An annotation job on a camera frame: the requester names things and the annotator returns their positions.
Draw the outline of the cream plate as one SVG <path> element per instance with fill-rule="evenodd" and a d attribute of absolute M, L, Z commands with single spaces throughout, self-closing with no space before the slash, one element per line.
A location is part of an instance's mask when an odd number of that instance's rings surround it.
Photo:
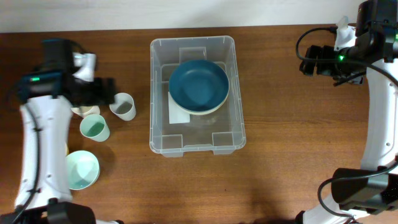
<path fill-rule="evenodd" d="M 218 109 L 220 109 L 226 102 L 228 99 L 228 96 L 216 107 L 209 109 L 209 110 L 205 110 L 205 111 L 192 111 L 192 110 L 188 110 L 183 108 L 182 106 L 180 106 L 171 96 L 170 92 L 168 92 L 168 96 L 170 97 L 170 101 L 172 103 L 174 103 L 176 105 L 176 107 L 178 107 L 179 109 L 181 109 L 182 111 L 191 114 L 191 115 L 197 115 L 197 116 L 204 116 L 204 115 L 208 115 L 211 113 L 214 113 L 215 111 L 217 111 Z"/>

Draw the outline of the blue plate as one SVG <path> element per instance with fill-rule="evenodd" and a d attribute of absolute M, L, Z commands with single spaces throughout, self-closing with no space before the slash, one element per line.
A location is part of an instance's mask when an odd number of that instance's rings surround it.
<path fill-rule="evenodd" d="M 169 92 L 183 108 L 205 111 L 218 106 L 228 96 L 229 78 L 214 62 L 190 60 L 172 72 Z"/>

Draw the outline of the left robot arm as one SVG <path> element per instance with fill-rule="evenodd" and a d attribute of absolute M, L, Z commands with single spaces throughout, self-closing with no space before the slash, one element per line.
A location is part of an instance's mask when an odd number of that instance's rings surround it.
<path fill-rule="evenodd" d="M 72 202 L 65 146 L 72 108 L 113 104 L 114 79 L 96 78 L 96 55 L 73 40 L 42 44 L 43 63 L 17 82 L 22 174 L 14 211 L 1 223 L 99 223 L 90 207 Z"/>

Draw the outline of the cream cup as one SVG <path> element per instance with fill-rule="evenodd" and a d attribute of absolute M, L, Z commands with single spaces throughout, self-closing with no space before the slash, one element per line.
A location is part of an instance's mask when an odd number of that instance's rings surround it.
<path fill-rule="evenodd" d="M 82 118 L 85 118 L 91 114 L 100 114 L 99 106 L 80 106 L 76 108 L 71 108 L 71 110 Z"/>

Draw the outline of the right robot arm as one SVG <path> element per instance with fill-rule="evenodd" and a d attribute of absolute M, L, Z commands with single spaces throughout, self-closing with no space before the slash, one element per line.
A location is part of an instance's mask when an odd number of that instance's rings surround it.
<path fill-rule="evenodd" d="M 331 194 L 300 212 L 297 223 L 357 223 L 397 209 L 397 2 L 365 1 L 354 26 L 343 18 L 329 31 L 334 46 L 309 47 L 300 71 L 325 75 L 335 85 L 367 81 L 369 119 L 359 169 L 337 169 L 325 181 Z"/>

